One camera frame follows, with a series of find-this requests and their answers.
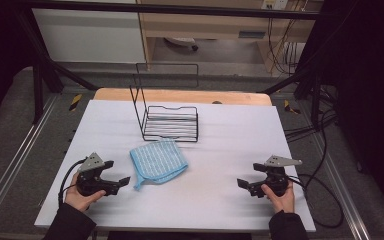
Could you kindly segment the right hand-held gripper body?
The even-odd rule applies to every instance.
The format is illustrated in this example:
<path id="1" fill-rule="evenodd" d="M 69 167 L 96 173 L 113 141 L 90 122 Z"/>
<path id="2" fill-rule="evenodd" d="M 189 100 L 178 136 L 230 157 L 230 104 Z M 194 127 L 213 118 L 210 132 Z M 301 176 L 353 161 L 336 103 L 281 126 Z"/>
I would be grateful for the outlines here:
<path id="1" fill-rule="evenodd" d="M 268 168 L 267 172 L 263 172 L 267 175 L 266 179 L 251 183 L 255 186 L 256 190 L 256 193 L 251 195 L 257 196 L 258 198 L 265 196 L 265 193 L 261 189 L 263 184 L 268 185 L 277 196 L 282 196 L 288 186 L 288 175 L 285 172 L 285 167 L 301 165 L 302 161 L 272 155 L 262 164 Z"/>

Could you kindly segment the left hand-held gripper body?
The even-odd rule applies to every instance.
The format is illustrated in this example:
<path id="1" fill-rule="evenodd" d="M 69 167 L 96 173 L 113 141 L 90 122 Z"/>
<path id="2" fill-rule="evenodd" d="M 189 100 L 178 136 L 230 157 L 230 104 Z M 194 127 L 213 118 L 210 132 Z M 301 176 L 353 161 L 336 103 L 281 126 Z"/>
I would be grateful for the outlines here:
<path id="1" fill-rule="evenodd" d="M 119 188 L 114 186 L 114 181 L 101 178 L 101 173 L 106 170 L 102 158 L 93 152 L 88 156 L 78 169 L 77 189 L 83 196 L 90 196 L 100 190 L 106 192 L 106 196 L 116 195 Z"/>

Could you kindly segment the blue striped towel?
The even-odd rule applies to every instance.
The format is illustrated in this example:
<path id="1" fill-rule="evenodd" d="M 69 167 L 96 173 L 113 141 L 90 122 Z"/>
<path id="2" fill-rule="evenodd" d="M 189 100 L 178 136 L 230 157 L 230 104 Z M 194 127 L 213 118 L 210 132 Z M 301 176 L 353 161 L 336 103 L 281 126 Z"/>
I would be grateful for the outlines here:
<path id="1" fill-rule="evenodd" d="M 134 189 L 151 182 L 163 184 L 171 181 L 188 168 L 188 162 L 177 143 L 171 139 L 159 140 L 130 151 L 136 173 Z"/>

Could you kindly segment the black wire rack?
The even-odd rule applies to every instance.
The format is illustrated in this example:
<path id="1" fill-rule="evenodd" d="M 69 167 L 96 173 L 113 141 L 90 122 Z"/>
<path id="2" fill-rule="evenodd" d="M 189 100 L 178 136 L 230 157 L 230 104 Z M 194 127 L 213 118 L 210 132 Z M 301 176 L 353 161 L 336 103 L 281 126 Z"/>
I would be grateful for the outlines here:
<path id="1" fill-rule="evenodd" d="M 173 139 L 197 142 L 198 110 L 195 106 L 169 106 L 152 100 L 152 90 L 191 90 L 199 86 L 199 66 L 191 63 L 136 63 L 129 86 L 139 129 L 145 141 Z"/>

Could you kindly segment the person's left hand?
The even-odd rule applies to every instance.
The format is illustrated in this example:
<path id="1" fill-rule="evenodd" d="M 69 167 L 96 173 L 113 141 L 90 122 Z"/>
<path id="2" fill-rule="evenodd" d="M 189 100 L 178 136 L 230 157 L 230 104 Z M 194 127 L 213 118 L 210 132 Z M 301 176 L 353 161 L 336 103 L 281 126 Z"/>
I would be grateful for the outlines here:
<path id="1" fill-rule="evenodd" d="M 66 191 L 66 196 L 64 202 L 73 208 L 79 210 L 80 212 L 85 212 L 89 206 L 92 203 L 97 202 L 99 199 L 105 196 L 106 192 L 104 190 L 100 190 L 90 196 L 83 196 L 78 192 L 77 189 L 77 178 L 78 178 L 78 173 L 75 173 L 70 187 Z"/>

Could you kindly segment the person's right hand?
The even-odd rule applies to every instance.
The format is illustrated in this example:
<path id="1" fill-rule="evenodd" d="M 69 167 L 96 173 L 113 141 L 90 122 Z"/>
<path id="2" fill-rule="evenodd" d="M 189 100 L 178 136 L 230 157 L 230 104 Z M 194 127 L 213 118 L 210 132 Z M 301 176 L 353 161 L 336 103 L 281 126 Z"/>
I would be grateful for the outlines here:
<path id="1" fill-rule="evenodd" d="M 261 186 L 261 189 L 271 201 L 275 213 L 285 212 L 285 213 L 294 213 L 295 212 L 295 196 L 293 190 L 293 183 L 288 182 L 288 186 L 285 190 L 285 193 L 282 196 L 277 196 L 273 190 L 266 184 Z"/>

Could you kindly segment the yellow and black tape strip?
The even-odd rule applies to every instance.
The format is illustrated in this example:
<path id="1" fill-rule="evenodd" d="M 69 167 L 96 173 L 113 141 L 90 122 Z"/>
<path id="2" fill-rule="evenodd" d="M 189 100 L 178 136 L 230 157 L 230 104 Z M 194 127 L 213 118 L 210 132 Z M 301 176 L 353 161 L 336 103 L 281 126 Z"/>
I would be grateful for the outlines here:
<path id="1" fill-rule="evenodd" d="M 78 103 L 80 102 L 82 98 L 82 94 L 77 94 L 74 96 L 71 104 L 70 104 L 70 107 L 69 107 L 69 111 L 74 111 L 78 105 Z"/>
<path id="2" fill-rule="evenodd" d="M 294 109 L 291 107 L 290 102 L 288 100 L 284 100 L 284 110 L 294 114 L 301 114 L 301 111 L 299 109 Z"/>

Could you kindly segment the wooden board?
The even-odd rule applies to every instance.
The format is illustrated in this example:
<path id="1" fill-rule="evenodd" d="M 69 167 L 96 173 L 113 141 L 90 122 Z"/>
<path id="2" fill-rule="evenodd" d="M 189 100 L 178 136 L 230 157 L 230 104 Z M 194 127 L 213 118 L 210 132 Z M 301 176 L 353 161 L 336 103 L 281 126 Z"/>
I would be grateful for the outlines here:
<path id="1" fill-rule="evenodd" d="M 147 101 L 152 102 L 179 102 L 179 103 L 206 103 L 221 102 L 229 105 L 258 105 L 271 106 L 272 101 L 266 94 L 245 93 L 233 91 L 189 91 L 146 89 L 143 91 Z M 96 91 L 94 100 L 131 100 L 129 88 L 101 88 Z"/>

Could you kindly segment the white cabinet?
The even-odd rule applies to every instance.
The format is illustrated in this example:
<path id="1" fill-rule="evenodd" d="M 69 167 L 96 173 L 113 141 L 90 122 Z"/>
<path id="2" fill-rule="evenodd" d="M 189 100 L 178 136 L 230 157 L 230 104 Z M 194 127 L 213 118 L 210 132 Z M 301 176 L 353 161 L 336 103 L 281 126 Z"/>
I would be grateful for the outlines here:
<path id="1" fill-rule="evenodd" d="M 34 9 L 49 55 L 58 62 L 136 63 L 145 60 L 133 13 Z"/>

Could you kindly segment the white chair base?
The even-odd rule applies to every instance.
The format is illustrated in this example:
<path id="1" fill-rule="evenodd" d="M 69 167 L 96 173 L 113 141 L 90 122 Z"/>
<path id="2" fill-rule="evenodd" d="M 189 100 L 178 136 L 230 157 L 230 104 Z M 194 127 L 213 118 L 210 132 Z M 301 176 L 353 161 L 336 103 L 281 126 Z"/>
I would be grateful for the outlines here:
<path id="1" fill-rule="evenodd" d="M 190 47 L 193 51 L 197 51 L 199 49 L 193 38 L 166 38 L 166 40 L 175 45 Z"/>

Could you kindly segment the light wooden desk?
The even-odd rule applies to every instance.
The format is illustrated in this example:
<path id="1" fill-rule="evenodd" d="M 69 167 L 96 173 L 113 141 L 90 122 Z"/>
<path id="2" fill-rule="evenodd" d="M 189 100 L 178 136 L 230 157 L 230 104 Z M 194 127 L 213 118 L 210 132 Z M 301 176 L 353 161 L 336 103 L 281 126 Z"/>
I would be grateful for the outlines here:
<path id="1" fill-rule="evenodd" d="M 139 4 L 187 5 L 262 9 L 263 0 L 136 0 Z M 318 12 L 324 0 L 288 0 L 281 11 Z M 153 60 L 158 38 L 200 38 L 249 40 L 257 43 L 268 72 L 282 59 L 284 45 L 305 43 L 313 28 L 312 20 L 257 19 L 203 15 L 141 13 L 139 15 L 145 59 Z"/>

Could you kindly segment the white power strip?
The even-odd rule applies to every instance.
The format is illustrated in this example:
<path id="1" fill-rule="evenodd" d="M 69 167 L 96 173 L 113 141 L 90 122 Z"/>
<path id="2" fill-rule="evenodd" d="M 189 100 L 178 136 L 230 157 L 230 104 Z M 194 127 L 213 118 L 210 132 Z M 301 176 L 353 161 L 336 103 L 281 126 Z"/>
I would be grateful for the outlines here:
<path id="1" fill-rule="evenodd" d="M 268 10 L 284 10 L 288 0 L 263 0 L 262 9 Z"/>

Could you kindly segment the aluminium floor rail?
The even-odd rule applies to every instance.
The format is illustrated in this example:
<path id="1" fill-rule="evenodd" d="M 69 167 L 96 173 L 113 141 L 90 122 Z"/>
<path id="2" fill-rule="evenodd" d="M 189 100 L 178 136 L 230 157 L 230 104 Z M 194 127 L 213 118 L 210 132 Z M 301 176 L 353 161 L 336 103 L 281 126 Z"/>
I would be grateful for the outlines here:
<path id="1" fill-rule="evenodd" d="M 333 191 L 338 198 L 342 208 L 347 224 L 355 240 L 370 240 L 370 234 L 362 220 L 357 207 L 348 191 L 345 182 L 342 179 L 338 168 L 335 166 L 333 158 L 330 156 L 327 143 L 323 140 L 321 133 L 314 134 L 314 142 L 323 159 L 323 168 L 331 183 Z"/>
<path id="2" fill-rule="evenodd" d="M 9 166 L 6 168 L 5 172 L 0 178 L 0 205 L 2 204 L 16 176 L 21 170 L 37 138 L 39 137 L 44 126 L 46 125 L 49 119 L 49 116 L 51 115 L 58 99 L 59 99 L 58 94 L 52 94 L 48 98 L 43 108 L 43 111 L 44 111 L 43 115 L 39 118 L 37 123 L 33 124 L 30 127 L 26 137 L 24 138 L 20 147 L 17 149 L 17 152 L 11 159 Z"/>

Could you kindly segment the black metal frame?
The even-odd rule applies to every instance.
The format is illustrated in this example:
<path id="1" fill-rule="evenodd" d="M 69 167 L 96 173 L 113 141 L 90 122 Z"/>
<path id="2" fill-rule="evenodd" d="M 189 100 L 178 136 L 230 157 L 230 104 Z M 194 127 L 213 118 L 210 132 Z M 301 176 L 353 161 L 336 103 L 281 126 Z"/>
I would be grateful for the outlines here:
<path id="1" fill-rule="evenodd" d="M 42 95 L 41 80 L 44 80 L 52 92 L 61 92 L 63 85 L 57 73 L 61 73 L 92 91 L 99 86 L 89 83 L 65 67 L 56 63 L 45 49 L 41 34 L 32 27 L 33 22 L 26 17 L 26 12 L 32 8 L 52 10 L 74 10 L 74 11 L 97 11 L 97 12 L 127 12 L 127 13 L 152 13 L 152 14 L 180 14 L 180 15 L 203 15 L 223 17 L 248 17 L 267 19 L 298 19 L 298 20 L 325 20 L 331 21 L 339 18 L 338 12 L 298 12 L 281 10 L 252 10 L 225 7 L 204 6 L 180 6 L 180 5 L 156 5 L 156 4 L 134 4 L 134 3 L 106 3 L 106 2 L 82 2 L 82 1 L 55 1 L 55 0 L 10 0 L 9 9 L 17 19 L 19 27 L 24 32 L 30 49 L 34 69 L 34 92 L 35 92 L 35 119 L 37 122 L 43 111 L 43 104 L 39 101 Z"/>

